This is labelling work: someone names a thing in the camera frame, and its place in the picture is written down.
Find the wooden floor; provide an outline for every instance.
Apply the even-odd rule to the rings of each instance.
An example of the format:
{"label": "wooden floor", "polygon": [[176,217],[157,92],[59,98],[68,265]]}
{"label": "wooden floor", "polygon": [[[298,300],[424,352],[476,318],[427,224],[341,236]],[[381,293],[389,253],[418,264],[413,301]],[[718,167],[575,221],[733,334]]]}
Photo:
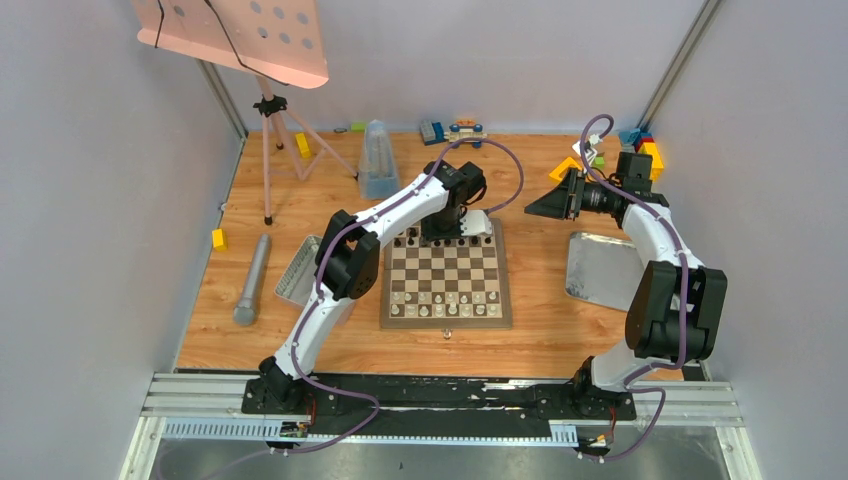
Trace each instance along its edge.
{"label": "wooden floor", "polygon": [[[324,134],[342,157],[356,164],[362,134]],[[585,213],[576,222],[524,214],[524,206],[550,191],[548,172],[571,154],[575,137],[492,135],[521,159],[526,174],[523,193],[494,216],[502,219],[509,267],[514,326],[511,330],[454,330],[450,340],[440,331],[381,330],[380,288],[359,300],[350,320],[330,334],[316,371],[416,373],[441,375],[570,377],[589,355],[601,354],[624,334],[624,313],[592,305],[564,293],[568,238],[590,231],[626,238],[609,216]],[[401,181],[411,181],[443,145],[425,147],[418,134],[393,134],[392,145]],[[318,146],[312,144],[313,152]],[[618,157],[617,138],[605,152],[606,170]],[[485,200],[475,208],[500,203],[518,186],[512,160],[496,147],[463,146],[446,161],[460,166],[473,161],[486,176]],[[272,168],[292,170],[284,152]],[[263,224],[261,134],[251,134],[230,193],[221,228],[229,249],[213,251],[177,362],[180,367],[254,369],[283,343],[299,310],[274,295],[274,287],[308,234],[322,235],[330,216],[344,208],[354,213],[376,202],[360,199],[355,181],[326,157],[311,178],[273,178],[274,224]],[[272,237],[262,289],[260,315],[249,327],[232,320],[259,235]],[[657,378],[680,378],[661,372]]]}

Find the robotic arm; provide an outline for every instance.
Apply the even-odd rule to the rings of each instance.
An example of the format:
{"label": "robotic arm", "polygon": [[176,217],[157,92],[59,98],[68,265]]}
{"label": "robotic arm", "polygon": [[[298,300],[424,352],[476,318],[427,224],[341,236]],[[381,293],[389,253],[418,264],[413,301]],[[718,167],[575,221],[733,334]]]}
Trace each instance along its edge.
{"label": "robotic arm", "polygon": [[[651,192],[651,162],[649,155],[622,152],[611,178],[674,229],[665,197]],[[687,305],[681,306],[681,265],[670,232],[642,206],[586,180],[585,172],[571,168],[556,189],[524,210],[572,220],[581,210],[608,213],[630,236],[645,267],[627,312],[625,338],[603,355],[589,357],[572,379],[570,400],[581,412],[588,412],[590,406],[620,406],[629,383],[652,372],[657,365],[672,365],[678,360],[681,337],[687,346],[685,361],[709,357],[727,290],[724,272],[706,268],[680,240],[689,268]],[[687,312],[685,332],[679,328],[680,308]]]}
{"label": "robotic arm", "polygon": [[[455,169],[442,161],[432,178],[425,182],[433,166],[434,163],[427,165],[424,173],[409,186],[379,205],[354,215],[340,210],[330,219],[316,255],[319,266],[326,261],[323,277],[286,342],[259,365],[261,379],[281,404],[294,406],[300,399],[299,393],[290,394],[301,378],[300,372],[304,375],[312,372],[330,331],[347,320],[356,300],[377,281],[380,250],[399,233],[418,221],[425,242],[492,233],[485,212],[462,212],[485,194],[483,171],[471,162]],[[372,219],[370,223],[348,232],[329,251],[332,240],[343,229],[368,218]],[[295,340],[300,372],[291,357]]]}

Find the music stand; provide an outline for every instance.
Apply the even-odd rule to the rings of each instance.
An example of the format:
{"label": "music stand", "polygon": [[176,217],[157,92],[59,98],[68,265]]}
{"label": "music stand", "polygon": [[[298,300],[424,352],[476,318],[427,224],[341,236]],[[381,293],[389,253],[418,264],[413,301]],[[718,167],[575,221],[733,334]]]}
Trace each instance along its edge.
{"label": "music stand", "polygon": [[[287,85],[316,88],[329,79],[315,0],[286,0],[285,4],[274,0],[133,0],[133,6],[141,22],[139,41],[256,75],[262,91],[262,101],[257,106],[266,105],[265,113],[260,108],[266,225],[272,222],[270,176],[280,173],[270,168],[269,119],[277,148],[288,150],[299,180],[309,176],[325,153],[356,177],[356,169],[284,98],[276,97],[268,82],[271,78]],[[305,170],[296,157],[298,149],[281,112],[300,124],[322,147]]]}

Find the chessboard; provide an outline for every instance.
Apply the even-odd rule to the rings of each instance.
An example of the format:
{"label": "chessboard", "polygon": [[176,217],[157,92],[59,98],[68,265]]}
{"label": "chessboard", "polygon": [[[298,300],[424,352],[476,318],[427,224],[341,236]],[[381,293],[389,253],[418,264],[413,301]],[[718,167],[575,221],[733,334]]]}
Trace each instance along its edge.
{"label": "chessboard", "polygon": [[385,249],[383,328],[510,328],[503,229],[422,245],[419,224]]}

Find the white wall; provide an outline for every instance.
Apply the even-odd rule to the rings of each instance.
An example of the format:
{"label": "white wall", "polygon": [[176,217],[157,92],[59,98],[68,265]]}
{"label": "white wall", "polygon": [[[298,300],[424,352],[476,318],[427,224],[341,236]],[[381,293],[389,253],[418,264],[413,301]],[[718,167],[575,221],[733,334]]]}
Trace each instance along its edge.
{"label": "white wall", "polygon": [[727,273],[709,360],[764,478],[845,478],[848,3],[728,1],[662,106],[658,190]]}
{"label": "white wall", "polygon": [[[701,3],[318,0],[330,81],[275,91],[320,129],[377,118],[417,130],[470,116],[489,130],[558,133],[598,111],[632,127]],[[255,79],[222,70],[260,129]]]}
{"label": "white wall", "polygon": [[0,477],[117,476],[239,144],[126,1],[0,15]]}

